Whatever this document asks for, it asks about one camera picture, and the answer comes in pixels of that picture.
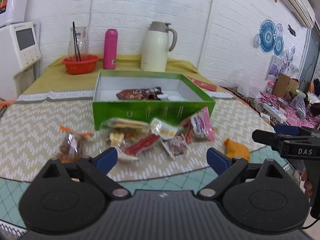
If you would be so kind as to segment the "person's right hand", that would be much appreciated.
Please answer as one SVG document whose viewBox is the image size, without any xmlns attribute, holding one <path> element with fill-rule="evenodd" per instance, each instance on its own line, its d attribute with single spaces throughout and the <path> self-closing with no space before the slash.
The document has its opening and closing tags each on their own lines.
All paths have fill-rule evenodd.
<svg viewBox="0 0 320 240">
<path fill-rule="evenodd" d="M 304 194 L 306 195 L 307 198 L 311 198 L 313 191 L 313 185 L 311 183 L 311 181 L 308 178 L 308 172 L 306 169 L 304 169 L 302 172 L 300 172 L 300 179 L 301 181 L 304 183 L 303 187 L 304 187 Z"/>
</svg>

